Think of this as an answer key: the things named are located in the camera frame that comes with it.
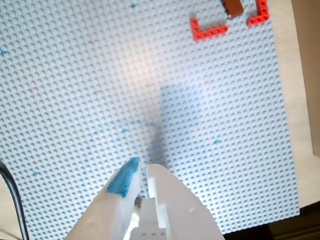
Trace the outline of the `white blue-tipped gripper finger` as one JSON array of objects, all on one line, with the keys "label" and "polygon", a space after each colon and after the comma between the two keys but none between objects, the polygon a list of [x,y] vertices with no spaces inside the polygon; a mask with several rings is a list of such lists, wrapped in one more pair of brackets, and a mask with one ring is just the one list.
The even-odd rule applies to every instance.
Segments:
[{"label": "white blue-tipped gripper finger", "polygon": [[141,192],[141,159],[131,157],[115,171],[65,237],[66,240],[122,240]]}]

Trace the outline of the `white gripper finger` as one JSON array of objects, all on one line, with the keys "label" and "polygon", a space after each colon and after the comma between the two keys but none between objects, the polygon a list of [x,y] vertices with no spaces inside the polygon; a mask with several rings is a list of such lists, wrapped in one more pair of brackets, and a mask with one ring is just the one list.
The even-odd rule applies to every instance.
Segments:
[{"label": "white gripper finger", "polygon": [[155,200],[158,227],[168,240],[223,240],[211,212],[167,168],[146,166],[148,195]]}]

